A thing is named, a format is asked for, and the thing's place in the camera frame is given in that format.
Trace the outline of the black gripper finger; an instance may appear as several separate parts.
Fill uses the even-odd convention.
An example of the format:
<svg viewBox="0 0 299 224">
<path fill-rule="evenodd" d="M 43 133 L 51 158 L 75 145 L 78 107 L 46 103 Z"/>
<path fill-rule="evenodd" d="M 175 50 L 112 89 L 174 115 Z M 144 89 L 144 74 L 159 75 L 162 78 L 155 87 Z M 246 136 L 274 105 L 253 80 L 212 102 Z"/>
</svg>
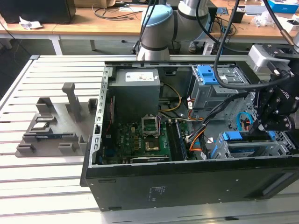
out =
<svg viewBox="0 0 299 224">
<path fill-rule="evenodd" d="M 279 122 L 280 116 L 275 113 L 281 99 L 278 87 L 272 86 L 256 91 L 256 118 L 259 122 Z"/>
<path fill-rule="evenodd" d="M 295 127 L 293 118 L 278 114 L 257 114 L 256 120 L 249 128 L 250 135 L 258 135 L 267 131 L 289 131 Z"/>
</svg>

